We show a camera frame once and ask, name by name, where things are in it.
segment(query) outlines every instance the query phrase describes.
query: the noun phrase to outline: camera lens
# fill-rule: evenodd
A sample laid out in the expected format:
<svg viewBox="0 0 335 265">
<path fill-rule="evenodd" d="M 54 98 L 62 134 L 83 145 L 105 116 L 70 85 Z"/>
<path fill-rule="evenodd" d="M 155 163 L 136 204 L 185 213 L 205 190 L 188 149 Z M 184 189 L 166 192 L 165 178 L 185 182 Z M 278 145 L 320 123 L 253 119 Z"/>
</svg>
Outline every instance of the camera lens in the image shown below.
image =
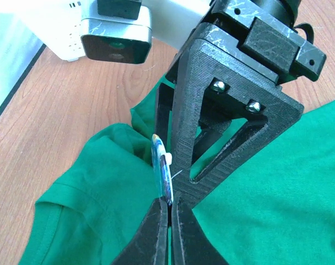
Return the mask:
<svg viewBox="0 0 335 265">
<path fill-rule="evenodd" d="M 125 46 L 124 46 L 123 43 L 119 43 L 119 42 L 115 42 L 115 41 L 109 43 L 109 45 L 110 45 L 112 48 L 120 49 L 120 50 L 125 48 Z"/>
<path fill-rule="evenodd" d="M 115 61 L 124 59 L 122 54 L 109 54 L 108 57 Z"/>
</svg>

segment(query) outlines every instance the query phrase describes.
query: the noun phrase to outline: green fabric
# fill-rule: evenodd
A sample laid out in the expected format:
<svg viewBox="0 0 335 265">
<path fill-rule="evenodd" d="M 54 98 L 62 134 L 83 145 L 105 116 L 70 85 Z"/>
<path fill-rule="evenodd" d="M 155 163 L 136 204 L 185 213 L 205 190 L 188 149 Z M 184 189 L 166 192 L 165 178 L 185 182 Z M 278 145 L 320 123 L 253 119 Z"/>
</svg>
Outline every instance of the green fabric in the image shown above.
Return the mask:
<svg viewBox="0 0 335 265">
<path fill-rule="evenodd" d="M 154 104 L 155 89 L 132 109 L 132 127 L 92 137 L 37 201 L 20 264 L 110 264 L 130 241 L 157 196 Z M 305 114 L 193 211 L 230 264 L 335 264 L 335 102 Z"/>
</svg>

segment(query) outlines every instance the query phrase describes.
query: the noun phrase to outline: screw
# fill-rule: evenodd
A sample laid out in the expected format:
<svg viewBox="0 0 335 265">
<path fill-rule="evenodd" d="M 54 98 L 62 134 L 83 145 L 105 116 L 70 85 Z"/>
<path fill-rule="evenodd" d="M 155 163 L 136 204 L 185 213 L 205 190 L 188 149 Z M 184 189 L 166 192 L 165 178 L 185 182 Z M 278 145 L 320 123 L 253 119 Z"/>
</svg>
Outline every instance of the screw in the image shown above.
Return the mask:
<svg viewBox="0 0 335 265">
<path fill-rule="evenodd" d="M 252 113 L 259 113 L 261 111 L 261 104 L 255 101 L 251 101 L 246 106 L 246 110 Z"/>
<path fill-rule="evenodd" d="M 222 81 L 215 81 L 213 82 L 211 88 L 216 92 L 224 92 L 225 84 Z"/>
</svg>

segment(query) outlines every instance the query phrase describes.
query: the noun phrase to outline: blue and white object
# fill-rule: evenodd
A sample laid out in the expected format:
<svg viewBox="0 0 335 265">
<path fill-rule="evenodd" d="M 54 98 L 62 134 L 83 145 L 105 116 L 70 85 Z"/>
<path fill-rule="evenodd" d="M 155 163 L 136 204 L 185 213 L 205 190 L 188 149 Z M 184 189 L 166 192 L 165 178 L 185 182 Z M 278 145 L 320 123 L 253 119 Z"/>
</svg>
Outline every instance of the blue and white object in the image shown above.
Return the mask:
<svg viewBox="0 0 335 265">
<path fill-rule="evenodd" d="M 156 134 L 151 138 L 151 159 L 159 197 L 164 196 L 168 205 L 174 201 L 170 173 L 171 154 L 165 151 L 163 141 Z"/>
</svg>

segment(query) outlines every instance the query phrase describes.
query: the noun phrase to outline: wooden surface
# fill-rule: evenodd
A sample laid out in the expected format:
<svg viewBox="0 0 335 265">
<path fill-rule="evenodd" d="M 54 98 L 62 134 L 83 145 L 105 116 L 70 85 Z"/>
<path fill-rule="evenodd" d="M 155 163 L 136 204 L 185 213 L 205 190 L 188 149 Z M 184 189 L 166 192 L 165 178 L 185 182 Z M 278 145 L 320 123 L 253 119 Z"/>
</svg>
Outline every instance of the wooden surface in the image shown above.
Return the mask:
<svg viewBox="0 0 335 265">
<path fill-rule="evenodd" d="M 335 1 L 303 0 L 297 22 L 315 27 L 315 44 L 328 56 L 318 82 L 300 78 L 284 86 L 309 111 L 335 100 Z M 147 62 L 132 66 L 68 63 L 43 52 L 0 117 L 0 264 L 18 263 L 35 201 L 93 134 L 130 122 L 129 108 L 144 98 L 175 53 L 154 41 Z"/>
</svg>

